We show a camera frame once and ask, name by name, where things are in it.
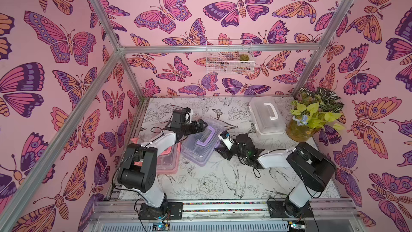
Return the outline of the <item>purple toolbox clear lid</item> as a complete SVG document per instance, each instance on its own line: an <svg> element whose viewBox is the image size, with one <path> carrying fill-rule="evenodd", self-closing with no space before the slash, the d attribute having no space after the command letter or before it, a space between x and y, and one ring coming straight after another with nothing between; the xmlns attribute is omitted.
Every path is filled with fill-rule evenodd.
<svg viewBox="0 0 412 232"><path fill-rule="evenodd" d="M205 131L189 135L182 142L181 154L199 166L205 166L214 149L220 145L218 136L225 130L224 124L212 117L203 117L207 123Z"/></svg>

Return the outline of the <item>pink toolbox clear lid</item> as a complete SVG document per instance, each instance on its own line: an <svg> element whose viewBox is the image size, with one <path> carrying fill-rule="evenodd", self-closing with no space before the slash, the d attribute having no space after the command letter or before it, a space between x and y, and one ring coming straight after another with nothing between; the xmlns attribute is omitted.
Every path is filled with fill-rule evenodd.
<svg viewBox="0 0 412 232"><path fill-rule="evenodd" d="M157 158L157 174L172 175L178 170L178 162L181 153L181 143L177 143L165 149Z"/></svg>

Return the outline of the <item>white toolbox clear lid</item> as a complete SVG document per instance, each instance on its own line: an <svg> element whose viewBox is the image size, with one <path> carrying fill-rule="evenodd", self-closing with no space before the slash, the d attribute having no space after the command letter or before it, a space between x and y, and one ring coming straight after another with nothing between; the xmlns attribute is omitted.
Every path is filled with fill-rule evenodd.
<svg viewBox="0 0 412 232"><path fill-rule="evenodd" d="M285 133L285 120L272 97L254 97L249 104L251 118L260 138Z"/></svg>

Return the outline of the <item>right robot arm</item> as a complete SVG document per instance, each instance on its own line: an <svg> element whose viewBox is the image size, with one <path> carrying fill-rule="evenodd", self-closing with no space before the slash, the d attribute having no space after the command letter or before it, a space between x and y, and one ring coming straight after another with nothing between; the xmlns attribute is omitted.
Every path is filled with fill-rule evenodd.
<svg viewBox="0 0 412 232"><path fill-rule="evenodd" d="M241 164L250 166L258 178L260 170L293 169L300 181L283 202L284 213L289 217L302 215L311 199L321 197L336 172L336 165L306 142L300 142L289 149L264 153L262 149L255 147L247 133L230 136L224 131L218 139L220 145L215 148L216 152L228 161L236 156Z"/></svg>

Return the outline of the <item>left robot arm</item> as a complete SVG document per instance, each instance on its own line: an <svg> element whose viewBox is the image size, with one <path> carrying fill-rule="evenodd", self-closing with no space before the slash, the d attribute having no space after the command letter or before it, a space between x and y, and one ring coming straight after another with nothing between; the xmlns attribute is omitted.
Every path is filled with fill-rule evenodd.
<svg viewBox="0 0 412 232"><path fill-rule="evenodd" d="M126 190L138 193L149 207L160 208L167 202L157 181L158 156L183 138L209 128L201 119L192 120L192 114L188 107L174 110L158 136L141 144L131 143L126 148L117 181Z"/></svg>

